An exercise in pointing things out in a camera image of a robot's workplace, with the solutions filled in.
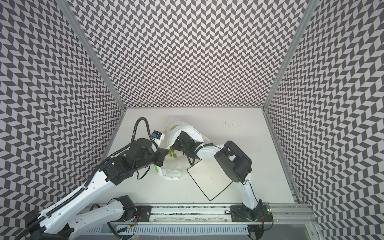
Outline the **white lemon-print plastic bag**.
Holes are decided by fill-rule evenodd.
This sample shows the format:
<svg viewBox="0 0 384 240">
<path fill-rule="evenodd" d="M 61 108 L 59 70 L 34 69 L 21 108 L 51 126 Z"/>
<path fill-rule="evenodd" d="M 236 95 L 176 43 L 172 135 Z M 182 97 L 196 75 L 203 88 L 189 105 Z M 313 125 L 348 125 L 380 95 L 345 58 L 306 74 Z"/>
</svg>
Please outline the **white lemon-print plastic bag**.
<svg viewBox="0 0 384 240">
<path fill-rule="evenodd" d="M 169 119 L 166 123 L 169 160 L 162 167 L 155 167 L 164 179 L 177 181 L 183 176 L 184 169 L 193 167 L 202 157 L 199 151 L 214 144 L 192 125 L 181 119 Z"/>
</svg>

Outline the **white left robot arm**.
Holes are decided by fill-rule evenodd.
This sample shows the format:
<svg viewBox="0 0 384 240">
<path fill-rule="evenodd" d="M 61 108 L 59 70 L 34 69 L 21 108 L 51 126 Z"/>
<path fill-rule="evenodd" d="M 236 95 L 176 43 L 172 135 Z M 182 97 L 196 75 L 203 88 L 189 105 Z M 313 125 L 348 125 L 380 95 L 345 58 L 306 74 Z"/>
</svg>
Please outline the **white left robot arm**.
<svg viewBox="0 0 384 240">
<path fill-rule="evenodd" d="M 29 235 L 32 240 L 73 240 L 103 223 L 137 219 L 136 206 L 127 195 L 90 212 L 81 211 L 139 170 L 150 169 L 151 165 L 161 167 L 168 153 L 160 148 L 163 139 L 163 133 L 151 132 L 146 118 L 139 118 L 126 146 L 99 163 L 87 181 L 62 200 L 41 212 L 29 212 L 24 217 L 26 226 L 16 238 Z"/>
</svg>

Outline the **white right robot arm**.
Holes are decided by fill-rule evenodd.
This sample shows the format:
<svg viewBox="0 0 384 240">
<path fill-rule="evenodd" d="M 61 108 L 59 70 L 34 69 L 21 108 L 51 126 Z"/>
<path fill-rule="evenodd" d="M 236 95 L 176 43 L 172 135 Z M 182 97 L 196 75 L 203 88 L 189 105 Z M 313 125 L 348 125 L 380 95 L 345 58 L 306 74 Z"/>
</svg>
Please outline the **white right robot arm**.
<svg viewBox="0 0 384 240">
<path fill-rule="evenodd" d="M 261 226 L 267 222 L 274 223 L 271 208 L 264 205 L 253 189 L 252 161 L 234 142 L 227 141 L 220 147 L 213 143 L 199 142 L 186 132 L 181 132 L 171 144 L 171 149 L 182 152 L 191 167 L 197 164 L 196 160 L 215 158 L 229 180 L 237 184 L 242 197 L 241 205 L 231 206 L 229 211 L 225 211 L 231 215 L 232 220 L 260 222 Z"/>
</svg>

